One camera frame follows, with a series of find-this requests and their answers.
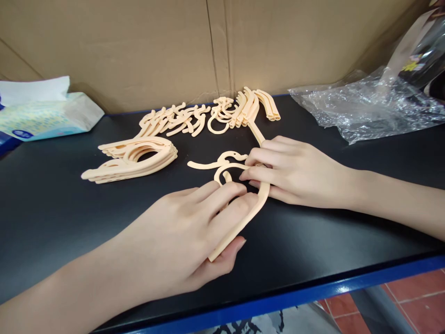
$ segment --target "cardboard box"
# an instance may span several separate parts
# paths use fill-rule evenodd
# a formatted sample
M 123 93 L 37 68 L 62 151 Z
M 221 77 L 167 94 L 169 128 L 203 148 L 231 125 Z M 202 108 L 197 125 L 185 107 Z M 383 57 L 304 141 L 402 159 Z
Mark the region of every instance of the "cardboard box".
M 107 113 L 272 94 L 387 61 L 418 0 L 10 0 L 0 78 L 69 75 Z

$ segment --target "clear plastic wrap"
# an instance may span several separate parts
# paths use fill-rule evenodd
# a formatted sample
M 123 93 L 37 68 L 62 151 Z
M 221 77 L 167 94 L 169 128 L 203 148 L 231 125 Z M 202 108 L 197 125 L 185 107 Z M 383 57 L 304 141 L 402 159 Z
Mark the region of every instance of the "clear plastic wrap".
M 380 68 L 353 82 L 364 76 L 355 71 L 338 83 L 292 88 L 289 93 L 320 126 L 337 126 L 349 144 L 445 123 L 442 104 L 388 73 Z

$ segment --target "floor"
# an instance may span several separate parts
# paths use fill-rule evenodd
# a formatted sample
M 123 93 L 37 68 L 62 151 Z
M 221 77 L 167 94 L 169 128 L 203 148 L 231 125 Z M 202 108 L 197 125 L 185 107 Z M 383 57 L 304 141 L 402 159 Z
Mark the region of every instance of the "floor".
M 381 286 L 417 334 L 445 334 L 445 269 Z M 369 334 L 350 294 L 319 301 L 343 334 Z

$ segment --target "forearm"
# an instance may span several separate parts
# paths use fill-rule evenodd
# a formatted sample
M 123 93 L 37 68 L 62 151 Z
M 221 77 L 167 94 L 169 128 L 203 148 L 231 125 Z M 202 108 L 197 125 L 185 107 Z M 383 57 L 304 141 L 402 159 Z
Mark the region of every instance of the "forearm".
M 445 190 L 357 171 L 357 194 L 347 208 L 404 224 L 445 241 Z
M 134 306 L 106 244 L 0 306 L 0 333 L 89 333 Z

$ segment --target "packaging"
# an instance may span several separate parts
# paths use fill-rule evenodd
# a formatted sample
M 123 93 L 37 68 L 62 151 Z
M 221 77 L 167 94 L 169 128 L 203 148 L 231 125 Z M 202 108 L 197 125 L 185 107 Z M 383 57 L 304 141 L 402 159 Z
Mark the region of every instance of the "packaging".
M 0 131 L 34 141 L 90 131 L 104 115 L 84 93 L 69 93 L 66 101 L 38 101 L 0 110 Z
M 337 126 L 350 145 L 445 123 L 442 104 L 398 76 L 383 81 L 384 73 L 380 68 L 346 85 L 318 86 L 315 90 L 299 87 L 289 92 L 320 126 Z M 353 73 L 346 81 L 360 75 Z

